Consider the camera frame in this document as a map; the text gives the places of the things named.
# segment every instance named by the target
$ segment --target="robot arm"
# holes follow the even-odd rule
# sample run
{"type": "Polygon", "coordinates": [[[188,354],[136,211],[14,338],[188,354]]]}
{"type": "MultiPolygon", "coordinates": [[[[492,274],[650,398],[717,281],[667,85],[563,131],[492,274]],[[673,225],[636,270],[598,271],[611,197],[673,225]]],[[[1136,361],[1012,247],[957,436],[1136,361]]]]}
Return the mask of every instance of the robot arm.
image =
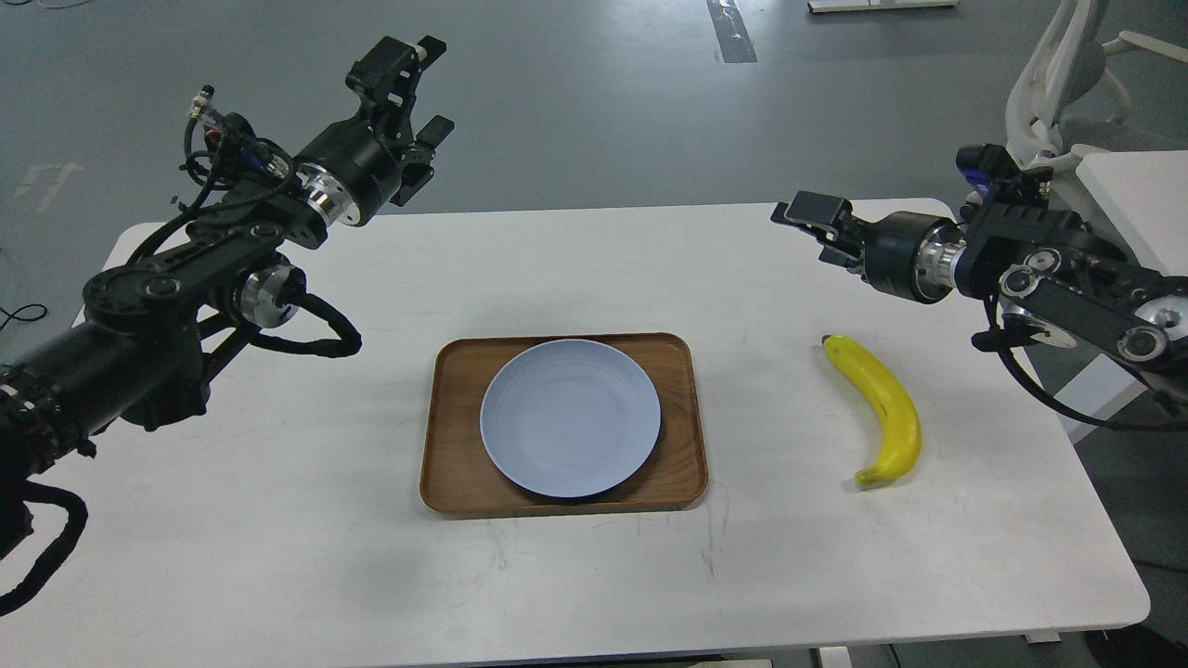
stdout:
{"type": "Polygon", "coordinates": [[[416,45],[381,39],[347,75],[359,111],[296,158],[257,138],[239,114],[216,112],[210,87],[194,99],[182,168],[202,184],[198,197],[127,264],[87,283],[83,323],[0,365],[0,559],[32,532],[26,503],[53,503],[70,513],[26,581],[0,597],[0,615],[37,593],[86,522],[78,497],[29,477],[74,450],[93,456],[90,436],[118,417],[152,430],[204,414],[211,379],[249,345],[322,357],[360,349],[358,330],[305,291],[304,273],[278,248],[286,240],[317,248],[331,225],[362,226],[385,202],[403,206],[432,178],[435,151],[454,124],[435,116],[413,134],[411,113],[422,73],[444,51],[428,36],[416,45]],[[192,151],[200,124],[207,150],[192,151]],[[226,194],[204,207],[214,190],[226,194]],[[189,241],[158,252],[183,227],[189,241]],[[203,307],[215,315],[200,321],[203,307]],[[302,308],[337,339],[261,334],[302,308]],[[204,352],[203,340],[226,329],[230,334],[204,352]]]}
{"type": "Polygon", "coordinates": [[[771,220],[811,234],[822,261],[879,291],[934,303],[958,290],[985,302],[992,317],[973,336],[980,351],[1080,339],[1140,379],[1169,412],[1188,405],[1188,278],[1127,261],[1075,213],[1049,210],[1050,170],[1019,171],[1001,146],[962,149],[958,166],[981,197],[962,209],[960,225],[910,212],[864,221],[848,201],[804,191],[771,220]]]}

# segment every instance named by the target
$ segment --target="white table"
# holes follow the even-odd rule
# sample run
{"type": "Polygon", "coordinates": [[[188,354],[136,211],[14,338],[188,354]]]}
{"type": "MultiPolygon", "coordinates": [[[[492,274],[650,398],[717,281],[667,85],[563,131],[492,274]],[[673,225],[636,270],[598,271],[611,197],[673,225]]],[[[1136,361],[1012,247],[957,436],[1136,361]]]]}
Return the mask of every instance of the white table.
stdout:
{"type": "MultiPolygon", "coordinates": [[[[1171,276],[1188,276],[1188,151],[1092,153],[1076,176],[1098,207],[1118,228],[1145,267],[1171,276]]],[[[1118,412],[1146,387],[1099,355],[1056,398],[1102,420],[1118,412]]],[[[1076,442],[1093,427],[1062,417],[1076,442]]]]}
{"type": "MultiPolygon", "coordinates": [[[[5,667],[478,664],[1143,619],[1146,592],[1055,416],[969,346],[980,304],[876,292],[771,209],[384,216],[292,250],[364,352],[249,349],[207,416],[116,424],[99,459],[44,475],[88,500],[90,525],[0,620],[5,667]],[[693,352],[712,480],[696,505],[455,521],[422,504],[444,345],[656,330],[693,352]],[[924,453],[895,486],[852,483],[878,424],[824,361],[829,332],[916,399],[924,453]]],[[[895,209],[948,215],[930,200],[857,213],[895,209]]],[[[278,333],[322,334],[302,317],[278,333]]]]}

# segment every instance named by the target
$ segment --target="brown tray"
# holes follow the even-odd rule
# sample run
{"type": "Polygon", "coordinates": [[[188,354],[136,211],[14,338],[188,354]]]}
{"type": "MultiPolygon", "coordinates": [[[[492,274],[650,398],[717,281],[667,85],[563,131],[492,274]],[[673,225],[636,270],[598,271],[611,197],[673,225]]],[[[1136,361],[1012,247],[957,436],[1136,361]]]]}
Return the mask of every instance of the brown tray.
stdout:
{"type": "Polygon", "coordinates": [[[479,435],[487,385],[520,352],[554,339],[462,339],[437,354],[429,428],[421,466],[421,498],[454,516],[500,517],[680,510],[701,497],[709,480],[689,347],[672,334],[576,336],[619,348],[643,367],[661,399],[661,434],[639,471],[619,485],[582,499],[530,492],[495,468],[479,435]]]}

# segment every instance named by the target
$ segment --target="yellow banana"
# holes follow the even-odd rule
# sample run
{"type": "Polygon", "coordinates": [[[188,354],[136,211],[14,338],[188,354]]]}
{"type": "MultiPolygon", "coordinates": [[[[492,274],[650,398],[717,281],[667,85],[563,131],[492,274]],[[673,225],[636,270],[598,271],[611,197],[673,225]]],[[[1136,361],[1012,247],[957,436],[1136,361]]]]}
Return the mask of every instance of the yellow banana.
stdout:
{"type": "Polygon", "coordinates": [[[920,459],[920,416],[911,397],[881,361],[848,336],[827,334],[824,354],[866,401],[883,428],[883,446],[874,466],[854,474],[860,487],[890,483],[904,475],[920,459]]]}

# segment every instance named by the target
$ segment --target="light blue plate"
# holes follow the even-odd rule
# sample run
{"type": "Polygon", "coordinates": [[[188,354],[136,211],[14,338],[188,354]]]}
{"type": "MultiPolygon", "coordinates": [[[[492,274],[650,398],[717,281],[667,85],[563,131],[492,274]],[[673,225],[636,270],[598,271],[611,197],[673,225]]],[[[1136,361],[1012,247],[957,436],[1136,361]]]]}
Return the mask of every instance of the light blue plate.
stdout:
{"type": "Polygon", "coordinates": [[[517,485],[588,497],[631,477],[651,454],[661,402],[618,348],[560,339],[512,358],[487,386],[479,430],[491,461],[517,485]]]}

